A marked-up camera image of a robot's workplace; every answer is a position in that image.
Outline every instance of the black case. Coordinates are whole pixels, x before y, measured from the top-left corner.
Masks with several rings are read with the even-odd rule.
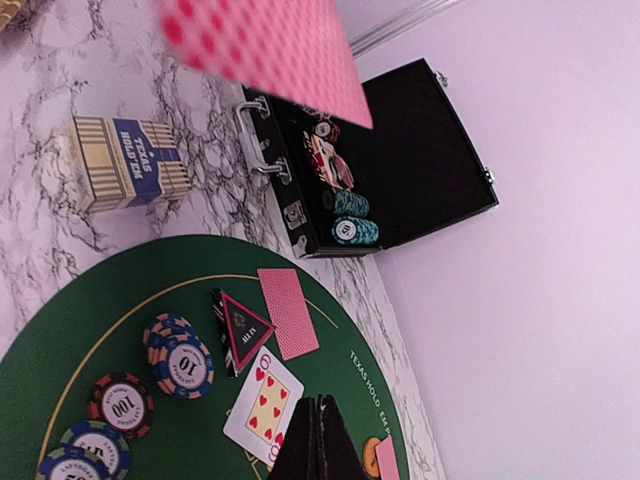
[[[317,120],[308,112],[308,109],[245,88],[245,96],[248,101],[236,107],[238,127],[243,133],[243,149],[245,155],[254,157],[254,163],[260,162],[255,158],[255,153],[251,151],[255,151],[255,148],[248,145],[248,132],[242,121],[242,112],[246,110],[251,113],[259,147],[267,164],[257,165],[257,168],[263,173],[272,175],[275,195],[289,240],[297,257],[366,255],[409,242],[498,204],[492,187],[493,177],[482,166],[464,127],[435,75],[424,60],[419,60],[366,82],[364,84],[365,93],[367,89],[384,85],[385,82],[388,84],[395,80],[397,83],[398,74],[407,69],[426,69],[428,75],[423,75],[423,77],[428,78],[428,81],[425,82],[422,78],[420,82],[416,81],[411,88],[415,89],[416,95],[435,96],[435,102],[433,99],[429,100],[429,107],[433,106],[434,112],[439,112],[439,114],[444,112],[444,115],[448,115],[449,124],[446,129],[449,136],[452,137],[449,140],[455,140],[460,144],[460,147],[457,148],[458,152],[449,146],[440,148],[438,142],[444,140],[429,138],[428,143],[423,142],[420,151],[428,152],[425,153],[425,157],[430,155],[430,159],[425,160],[419,155],[416,160],[415,152],[407,152],[403,157],[401,146],[397,142],[394,146],[393,141],[386,141],[387,137],[377,139],[378,145],[375,145],[376,142],[371,141],[371,131],[339,119],[331,119],[341,130],[338,141],[333,145],[336,152],[349,165],[355,185],[352,191],[369,200],[371,209],[367,219],[375,222],[380,229],[378,241],[371,246],[341,245],[335,241],[331,234],[331,227],[336,215],[328,211],[322,203],[323,193],[330,187],[316,175],[304,143],[303,132],[313,133]],[[377,123],[381,124],[384,123],[381,119],[393,122],[394,115],[403,115],[399,110],[397,112],[389,108],[385,110],[385,105],[381,105],[378,111],[374,109],[372,102],[370,102],[370,107],[374,118],[374,133],[376,116],[378,117]],[[422,124],[413,126],[424,128]],[[439,150],[436,149],[438,158],[443,160],[449,159],[447,155],[452,157],[455,155],[466,156],[465,171],[462,172],[459,167],[456,167],[455,171],[443,171],[441,166],[433,160],[435,157],[433,151],[430,151],[433,150],[432,144],[439,148]],[[395,165],[391,169],[386,165],[372,165],[371,159],[385,148],[389,152],[389,158],[393,159],[393,163],[397,162],[398,168]],[[469,182],[471,179],[474,188],[480,191],[479,196],[473,197],[472,204],[458,202],[460,205],[456,205],[455,200],[452,202],[452,197],[454,199],[456,197],[456,192],[452,191],[452,188],[457,187],[445,185],[449,174],[452,177],[463,175],[464,178],[461,178],[465,182]],[[411,179],[414,177],[419,179],[420,175],[422,175],[422,183],[418,186],[411,186]],[[429,186],[428,191],[423,191],[422,186],[428,185],[430,182],[433,185]],[[430,209],[430,213],[434,215],[435,223],[425,226],[418,221],[415,222],[416,228],[409,228],[411,225],[407,222],[411,222],[412,218],[419,218],[412,217],[412,215],[419,215],[419,211],[421,209],[424,211],[424,208]]]

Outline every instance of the marble surface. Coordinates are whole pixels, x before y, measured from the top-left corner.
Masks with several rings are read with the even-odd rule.
[[[0,358],[58,290],[105,258],[171,235],[233,236],[293,259],[268,180],[250,171],[238,85],[180,66],[149,0],[28,0],[0,33]],[[87,215],[66,154],[71,114],[169,123],[195,186],[180,203]],[[374,258],[294,260],[345,307],[391,389],[412,479],[444,479]]]

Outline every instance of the white wall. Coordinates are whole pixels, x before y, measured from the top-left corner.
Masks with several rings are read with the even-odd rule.
[[[416,58],[502,204],[377,256],[449,479],[640,478],[640,3],[473,0]]]
[[[413,3],[413,0],[336,0],[347,38],[353,40]]]

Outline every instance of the green poker table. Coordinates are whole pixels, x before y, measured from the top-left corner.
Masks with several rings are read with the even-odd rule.
[[[210,235],[156,240],[115,255],[72,281],[29,322],[0,364],[0,478],[34,478],[64,431],[87,418],[94,383],[124,371],[140,378],[155,402],[150,432],[129,442],[127,478],[266,479],[266,465],[222,433],[249,368],[238,378],[227,375],[210,293],[221,288],[268,319],[259,268],[298,271],[320,349],[283,363],[304,384],[304,396],[335,397],[361,461],[369,438],[391,435],[400,478],[408,479],[389,388],[340,304],[283,257]],[[213,355],[213,387],[202,398],[173,398],[155,384],[142,333],[164,312],[187,318]],[[265,345],[281,360],[275,336]]]

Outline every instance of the blue label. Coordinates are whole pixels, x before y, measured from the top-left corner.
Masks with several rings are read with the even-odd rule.
[[[128,206],[151,203],[162,194],[158,162],[178,161],[178,152],[154,147],[137,120],[114,118],[113,124],[136,193]]]

